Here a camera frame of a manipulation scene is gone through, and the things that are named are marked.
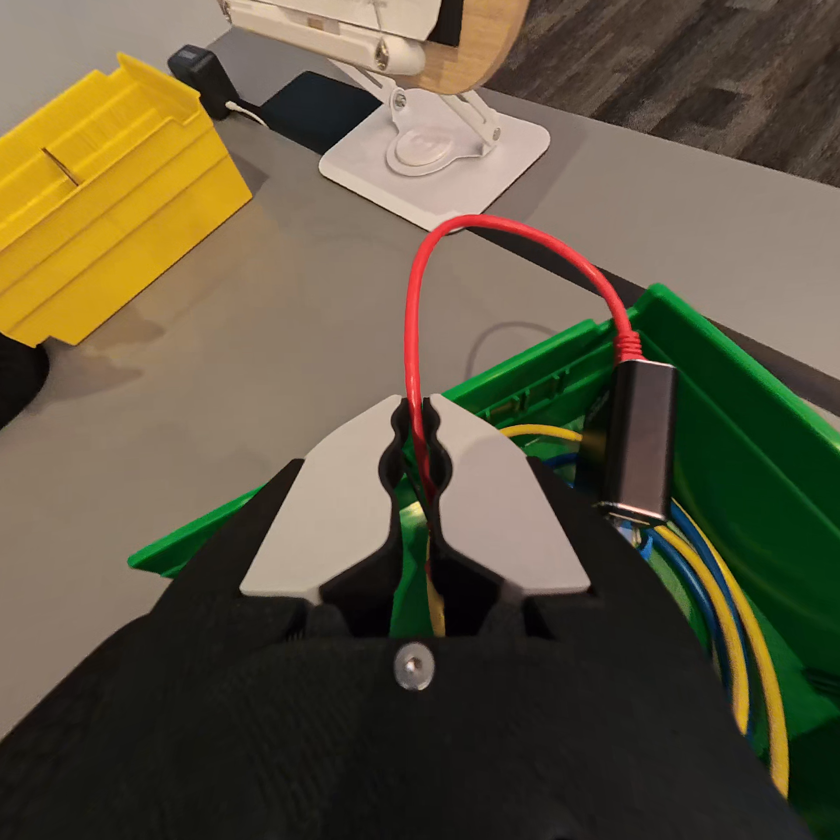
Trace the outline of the black charger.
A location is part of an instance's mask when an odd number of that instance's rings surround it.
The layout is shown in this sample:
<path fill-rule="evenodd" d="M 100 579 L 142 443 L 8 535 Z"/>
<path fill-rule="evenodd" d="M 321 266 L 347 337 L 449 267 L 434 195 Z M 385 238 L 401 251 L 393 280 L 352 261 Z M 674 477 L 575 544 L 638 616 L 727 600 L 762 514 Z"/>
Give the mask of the black charger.
<path fill-rule="evenodd" d="M 216 121 L 231 113 L 227 102 L 236 102 L 238 93 L 226 69 L 215 53 L 194 45 L 184 45 L 166 62 L 174 79 L 199 94 L 207 114 Z"/>

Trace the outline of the yellow plastic bin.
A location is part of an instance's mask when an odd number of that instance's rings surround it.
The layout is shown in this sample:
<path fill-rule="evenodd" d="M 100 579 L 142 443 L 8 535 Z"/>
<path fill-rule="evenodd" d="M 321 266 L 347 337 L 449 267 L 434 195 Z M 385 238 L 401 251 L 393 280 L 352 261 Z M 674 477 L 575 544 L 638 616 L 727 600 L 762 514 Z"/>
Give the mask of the yellow plastic bin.
<path fill-rule="evenodd" d="M 118 61 L 1 140 L 1 331 L 29 347 L 79 344 L 252 199 L 198 92 Z"/>

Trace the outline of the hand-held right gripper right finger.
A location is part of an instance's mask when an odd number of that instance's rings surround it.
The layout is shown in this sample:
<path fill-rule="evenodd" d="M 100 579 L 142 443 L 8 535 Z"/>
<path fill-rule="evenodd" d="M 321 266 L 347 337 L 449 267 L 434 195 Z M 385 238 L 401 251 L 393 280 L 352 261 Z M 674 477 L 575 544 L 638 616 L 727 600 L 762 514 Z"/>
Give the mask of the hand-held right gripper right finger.
<path fill-rule="evenodd" d="M 444 547 L 500 584 L 507 599 L 578 595 L 591 580 L 527 456 L 506 435 L 441 394 L 429 398 L 443 450 L 437 519 Z"/>

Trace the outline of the thin black yellow-bin divider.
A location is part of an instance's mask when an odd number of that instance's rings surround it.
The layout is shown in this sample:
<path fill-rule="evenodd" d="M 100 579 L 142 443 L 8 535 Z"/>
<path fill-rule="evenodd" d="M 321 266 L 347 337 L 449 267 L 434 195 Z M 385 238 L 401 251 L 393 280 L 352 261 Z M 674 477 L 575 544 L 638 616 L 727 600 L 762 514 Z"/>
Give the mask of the thin black yellow-bin divider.
<path fill-rule="evenodd" d="M 73 186 L 79 186 L 81 184 L 80 178 L 73 173 L 73 171 L 67 166 L 65 163 L 53 154 L 50 150 L 48 150 L 45 146 L 41 148 L 43 154 L 52 161 L 60 170 L 60 172 L 71 182 Z"/>

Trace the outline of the green plastic bin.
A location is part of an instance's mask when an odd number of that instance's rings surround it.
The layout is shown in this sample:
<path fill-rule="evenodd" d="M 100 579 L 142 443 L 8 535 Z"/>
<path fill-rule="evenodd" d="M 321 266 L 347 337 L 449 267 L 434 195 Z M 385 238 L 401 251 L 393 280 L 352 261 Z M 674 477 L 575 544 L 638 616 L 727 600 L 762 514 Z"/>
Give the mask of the green plastic bin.
<path fill-rule="evenodd" d="M 662 285 L 630 308 L 646 356 L 679 371 L 674 494 L 719 551 L 761 624 L 780 679 L 790 803 L 817 838 L 838 838 L 838 432 L 725 332 Z M 581 427 L 613 367 L 612 322 L 592 320 L 445 392 L 497 427 Z M 129 556 L 173 579 L 259 488 Z M 393 637 L 428 636 L 426 529 L 398 486 L 403 578 Z"/>

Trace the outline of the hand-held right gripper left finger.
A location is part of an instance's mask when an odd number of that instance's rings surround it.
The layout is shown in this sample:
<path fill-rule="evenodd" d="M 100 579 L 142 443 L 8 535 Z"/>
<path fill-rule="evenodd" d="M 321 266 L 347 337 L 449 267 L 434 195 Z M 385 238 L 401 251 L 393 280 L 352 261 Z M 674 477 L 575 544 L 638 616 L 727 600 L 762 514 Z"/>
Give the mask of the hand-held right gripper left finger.
<path fill-rule="evenodd" d="M 242 595 L 312 605 L 379 605 L 402 573 L 394 484 L 404 400 L 390 395 L 333 430 L 302 460 L 255 557 Z"/>

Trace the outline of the black textured pad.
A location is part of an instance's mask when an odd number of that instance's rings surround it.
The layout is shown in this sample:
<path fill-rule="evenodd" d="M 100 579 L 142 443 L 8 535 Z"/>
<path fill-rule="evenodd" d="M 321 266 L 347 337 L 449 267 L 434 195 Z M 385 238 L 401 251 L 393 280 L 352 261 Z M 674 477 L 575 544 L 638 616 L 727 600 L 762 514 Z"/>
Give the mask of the black textured pad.
<path fill-rule="evenodd" d="M 49 375 L 49 356 L 35 347 L 1 334 L 1 428 L 32 403 Z"/>

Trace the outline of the dark flat phone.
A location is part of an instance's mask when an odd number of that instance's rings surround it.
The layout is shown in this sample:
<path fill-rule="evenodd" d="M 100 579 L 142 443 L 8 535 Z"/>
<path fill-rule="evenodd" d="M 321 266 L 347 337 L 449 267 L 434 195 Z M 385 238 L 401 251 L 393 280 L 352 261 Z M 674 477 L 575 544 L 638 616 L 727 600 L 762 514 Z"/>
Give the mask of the dark flat phone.
<path fill-rule="evenodd" d="M 381 105 L 349 82 L 305 71 L 265 101 L 258 115 L 281 136 L 325 154 Z"/>

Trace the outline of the black ethernet coupler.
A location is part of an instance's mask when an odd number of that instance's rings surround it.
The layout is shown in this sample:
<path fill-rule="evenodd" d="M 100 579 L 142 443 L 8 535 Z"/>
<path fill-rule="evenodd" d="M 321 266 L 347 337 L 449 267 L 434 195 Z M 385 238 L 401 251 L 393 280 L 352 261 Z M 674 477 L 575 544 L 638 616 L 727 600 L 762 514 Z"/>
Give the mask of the black ethernet coupler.
<path fill-rule="evenodd" d="M 679 373 L 671 364 L 618 364 L 606 393 L 597 503 L 647 528 L 665 524 L 671 499 Z"/>

